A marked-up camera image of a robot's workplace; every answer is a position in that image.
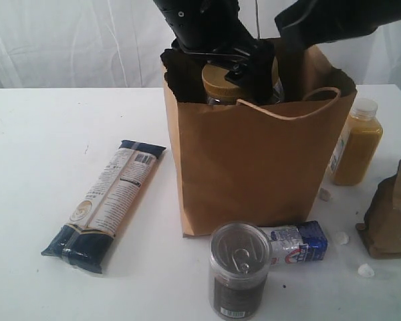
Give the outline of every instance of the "white backdrop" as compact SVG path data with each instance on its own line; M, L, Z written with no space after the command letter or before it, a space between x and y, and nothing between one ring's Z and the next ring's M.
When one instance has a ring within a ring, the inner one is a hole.
M293 2L259 0L262 37ZM239 3L254 34L255 1ZM0 88L161 86L173 38L153 0L0 0ZM321 48L358 84L401 88L401 21Z

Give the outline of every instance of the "white table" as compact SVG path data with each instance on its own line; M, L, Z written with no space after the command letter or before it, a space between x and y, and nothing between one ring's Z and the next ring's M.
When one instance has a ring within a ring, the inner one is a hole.
M401 158L401 92L359 90L379 103L384 137L366 180L325 179L333 200L310 216L350 243L330 242L323 262L275 268L255 320L401 320L401 260L371 259L354 229ZM170 146L162 89L0 90L0 321L220 320L207 295L209 239L182 238L170 150L103 277L40 256L122 139ZM362 263L375 278L357 275Z

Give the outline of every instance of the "brown paper bag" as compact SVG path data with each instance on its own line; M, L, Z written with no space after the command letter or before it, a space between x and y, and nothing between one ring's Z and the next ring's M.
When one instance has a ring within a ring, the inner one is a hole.
M379 184L364 224L356 228L372 257L401 258L401 161L398 174Z
M290 54L274 42L289 102L261 108L205 104L203 65L172 50L162 54L185 235L229 221L274 226L309 215L356 87L317 47ZM322 87L332 88L302 101Z

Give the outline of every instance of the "white pebble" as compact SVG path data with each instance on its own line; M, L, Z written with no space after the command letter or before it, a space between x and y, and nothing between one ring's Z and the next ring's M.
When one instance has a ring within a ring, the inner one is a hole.
M320 189L318 193L318 197L320 200L324 202L329 202L331 200L331 193L326 189Z
M349 235L345 232L337 232L334 234L334 242L338 245L345 245L349 243Z
M374 270L368 264L362 264L358 268L358 274L360 274L363 278L372 278L374 277Z

